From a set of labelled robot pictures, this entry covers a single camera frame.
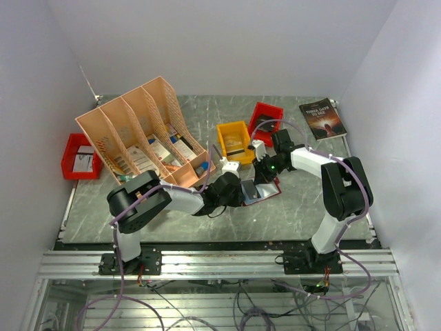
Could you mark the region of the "black credit card stack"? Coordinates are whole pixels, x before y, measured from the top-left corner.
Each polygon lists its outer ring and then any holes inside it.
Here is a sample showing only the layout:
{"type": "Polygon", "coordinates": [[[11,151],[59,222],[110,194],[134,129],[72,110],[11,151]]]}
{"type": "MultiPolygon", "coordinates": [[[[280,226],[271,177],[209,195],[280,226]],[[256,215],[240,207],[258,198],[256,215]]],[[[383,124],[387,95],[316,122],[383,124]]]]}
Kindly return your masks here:
{"type": "Polygon", "coordinates": [[[267,114],[259,115],[255,122],[257,130],[262,132],[275,132],[277,123],[275,118],[267,114]]]}

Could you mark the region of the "yellow plastic bin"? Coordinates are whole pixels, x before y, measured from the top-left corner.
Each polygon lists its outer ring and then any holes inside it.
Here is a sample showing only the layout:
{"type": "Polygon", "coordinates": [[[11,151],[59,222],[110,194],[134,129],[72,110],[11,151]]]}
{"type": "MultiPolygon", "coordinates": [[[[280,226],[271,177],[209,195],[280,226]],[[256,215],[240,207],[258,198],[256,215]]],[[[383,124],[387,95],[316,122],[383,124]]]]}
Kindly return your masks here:
{"type": "Polygon", "coordinates": [[[250,136],[244,121],[221,123],[216,126],[216,129],[224,157],[226,157],[226,149],[242,147],[247,156],[240,159],[239,162],[242,166],[252,164],[255,155],[254,151],[248,148],[250,136]]]}

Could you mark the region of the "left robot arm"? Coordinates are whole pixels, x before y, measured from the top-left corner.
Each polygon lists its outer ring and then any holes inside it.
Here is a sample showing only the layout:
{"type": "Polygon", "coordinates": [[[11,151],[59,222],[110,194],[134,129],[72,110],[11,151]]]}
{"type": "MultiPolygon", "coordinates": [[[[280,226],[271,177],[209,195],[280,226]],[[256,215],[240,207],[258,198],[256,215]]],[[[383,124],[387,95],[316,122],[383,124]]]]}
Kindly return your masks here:
{"type": "Polygon", "coordinates": [[[162,181],[155,171],[148,170],[113,189],[106,197],[114,235],[116,266],[113,274],[132,274],[147,267],[143,256],[141,229],[164,210],[184,212],[194,217],[209,216],[217,208],[241,207],[245,197],[240,178],[226,172],[215,182],[199,188],[184,188],[162,181]]]}

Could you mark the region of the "red card holder wallet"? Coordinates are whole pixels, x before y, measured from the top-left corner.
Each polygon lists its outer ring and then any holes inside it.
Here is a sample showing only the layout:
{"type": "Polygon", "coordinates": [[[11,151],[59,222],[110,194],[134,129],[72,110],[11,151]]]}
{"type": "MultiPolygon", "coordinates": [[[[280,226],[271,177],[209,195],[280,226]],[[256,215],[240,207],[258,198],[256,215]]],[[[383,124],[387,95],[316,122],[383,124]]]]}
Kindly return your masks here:
{"type": "Polygon", "coordinates": [[[278,178],[275,178],[270,183],[262,183],[262,184],[258,184],[258,185],[255,184],[258,192],[260,193],[260,198],[255,200],[251,204],[245,204],[245,202],[243,201],[243,205],[244,206],[253,205],[255,203],[259,203],[261,201],[264,201],[265,199],[269,199],[271,197],[279,195],[281,193],[279,183],[280,183],[280,181],[278,180],[278,178]]]}

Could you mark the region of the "single black credit card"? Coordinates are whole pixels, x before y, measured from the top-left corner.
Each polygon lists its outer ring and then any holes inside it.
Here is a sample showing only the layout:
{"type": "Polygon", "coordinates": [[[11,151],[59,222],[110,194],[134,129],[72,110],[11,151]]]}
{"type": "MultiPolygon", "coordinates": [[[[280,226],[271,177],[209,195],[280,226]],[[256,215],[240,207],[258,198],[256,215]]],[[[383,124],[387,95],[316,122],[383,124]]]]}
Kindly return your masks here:
{"type": "Polygon", "coordinates": [[[256,185],[254,184],[252,179],[242,181],[241,185],[245,198],[245,204],[251,204],[255,200],[260,198],[260,193],[258,192],[256,185]]]}

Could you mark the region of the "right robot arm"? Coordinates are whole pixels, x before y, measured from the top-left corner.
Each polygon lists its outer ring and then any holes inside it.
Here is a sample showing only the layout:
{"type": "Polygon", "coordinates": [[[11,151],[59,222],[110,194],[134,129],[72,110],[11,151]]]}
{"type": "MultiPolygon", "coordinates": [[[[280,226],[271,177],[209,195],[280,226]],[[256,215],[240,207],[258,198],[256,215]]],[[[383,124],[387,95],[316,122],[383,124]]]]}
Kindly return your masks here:
{"type": "Polygon", "coordinates": [[[255,139],[254,183],[273,181],[283,171],[302,170],[321,180],[325,215],[316,233],[302,247],[283,252],[277,262],[286,274],[340,273],[338,248],[349,226],[363,218],[373,203],[373,194],[361,160],[338,158],[296,145],[286,129],[271,136],[275,154],[267,154],[263,141],[255,139]]]}

